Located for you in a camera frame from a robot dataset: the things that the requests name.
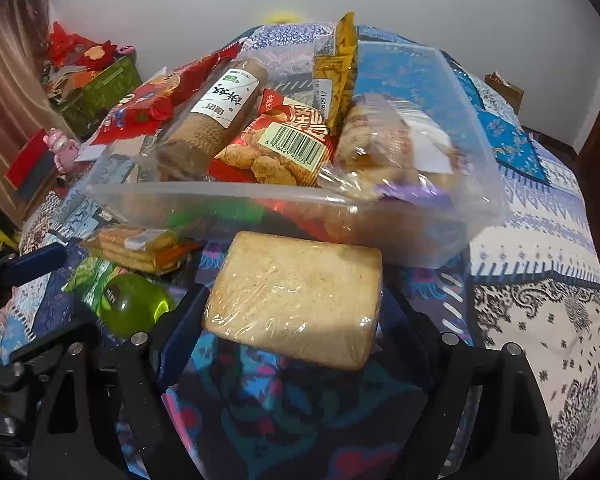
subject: square bread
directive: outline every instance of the square bread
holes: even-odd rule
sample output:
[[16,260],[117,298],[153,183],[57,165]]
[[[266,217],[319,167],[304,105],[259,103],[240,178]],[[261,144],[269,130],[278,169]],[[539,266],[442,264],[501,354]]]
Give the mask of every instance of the square bread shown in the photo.
[[377,249],[242,231],[204,323],[225,339],[356,370],[371,351],[381,287]]

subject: barcode number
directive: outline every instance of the barcode number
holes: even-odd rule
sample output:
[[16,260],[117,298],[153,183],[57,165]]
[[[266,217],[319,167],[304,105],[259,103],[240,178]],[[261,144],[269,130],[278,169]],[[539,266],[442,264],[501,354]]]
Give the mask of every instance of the barcode number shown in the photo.
[[288,126],[280,127],[271,139],[270,146],[282,155],[288,155],[296,162],[310,167],[314,166],[323,152],[320,142]]

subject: curtain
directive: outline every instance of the curtain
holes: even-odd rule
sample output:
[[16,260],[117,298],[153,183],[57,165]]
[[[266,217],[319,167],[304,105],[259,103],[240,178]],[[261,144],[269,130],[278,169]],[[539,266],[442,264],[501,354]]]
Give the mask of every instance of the curtain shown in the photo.
[[48,0],[0,0],[0,209],[21,226],[26,204],[4,173],[40,128],[68,128],[40,85]]

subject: bed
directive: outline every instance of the bed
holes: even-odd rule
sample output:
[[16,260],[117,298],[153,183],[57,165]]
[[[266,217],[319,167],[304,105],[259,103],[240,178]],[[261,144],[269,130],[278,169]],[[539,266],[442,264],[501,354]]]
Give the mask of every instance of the bed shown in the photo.
[[[330,24],[266,25],[243,34],[243,49],[309,43]],[[373,27],[361,40],[409,43]],[[485,229],[443,267],[395,269],[401,293],[441,332],[465,342],[525,349],[554,432],[560,477],[583,460],[600,434],[600,264],[574,174],[525,133],[504,99],[445,54],[474,106],[498,162],[509,206],[503,224]],[[378,84],[383,82],[382,75]],[[107,168],[122,182],[129,166]],[[102,220],[82,193],[48,200],[27,223],[24,251],[82,238]],[[0,311],[0,360],[72,317],[60,291],[84,257],[71,243],[63,269],[14,291]],[[226,246],[210,241],[192,275],[211,286]],[[399,308],[383,300],[376,348],[357,373],[339,372],[219,340],[200,338],[164,402],[192,460],[207,479],[382,478],[422,408],[404,368],[404,349],[387,336],[400,330]],[[479,392],[464,417],[442,474],[458,468]],[[123,418],[119,436],[131,471],[144,474]]]

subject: brown cylindrical roll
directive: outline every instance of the brown cylindrical roll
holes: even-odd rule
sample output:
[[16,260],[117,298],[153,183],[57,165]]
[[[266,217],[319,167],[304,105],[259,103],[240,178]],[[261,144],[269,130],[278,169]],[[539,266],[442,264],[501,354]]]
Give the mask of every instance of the brown cylindrical roll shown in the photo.
[[253,111],[258,96],[268,82],[267,70],[254,59],[233,63],[214,82],[213,88],[230,70],[244,70],[258,80],[258,88],[249,95],[228,127],[208,115],[191,112],[160,149],[160,164],[166,171],[179,176],[206,171],[209,161],[234,140]]

